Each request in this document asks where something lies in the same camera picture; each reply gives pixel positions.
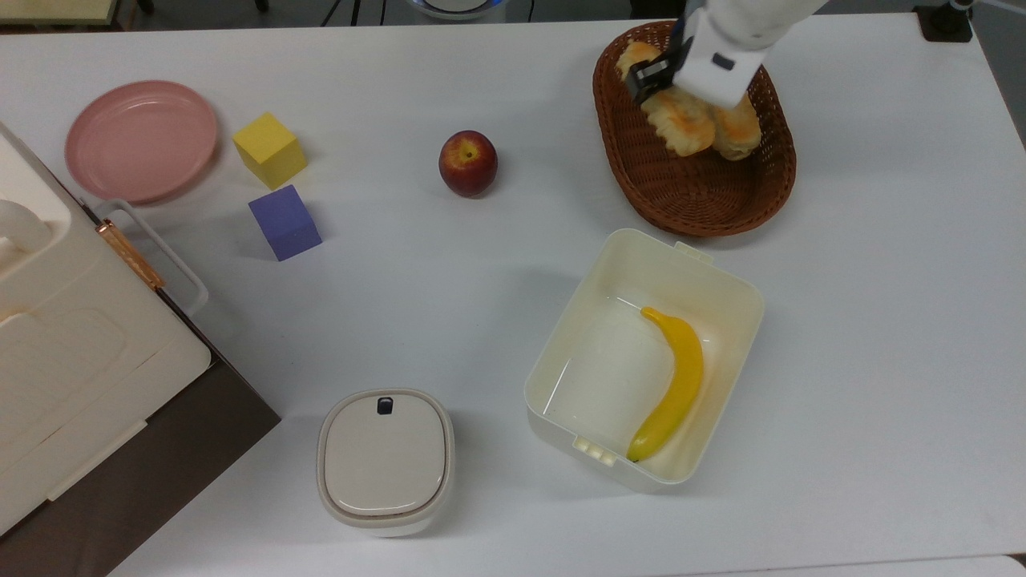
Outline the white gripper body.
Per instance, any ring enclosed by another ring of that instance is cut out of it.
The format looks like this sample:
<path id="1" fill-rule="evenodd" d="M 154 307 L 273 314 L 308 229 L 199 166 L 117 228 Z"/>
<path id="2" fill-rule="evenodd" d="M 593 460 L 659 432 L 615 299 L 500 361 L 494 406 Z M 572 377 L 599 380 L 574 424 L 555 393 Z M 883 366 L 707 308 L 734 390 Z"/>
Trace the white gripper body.
<path id="1" fill-rule="evenodd" d="M 719 108 L 733 108 L 770 55 L 770 20 L 757 6 L 695 6 L 690 52 L 677 76 L 683 91 Z"/>

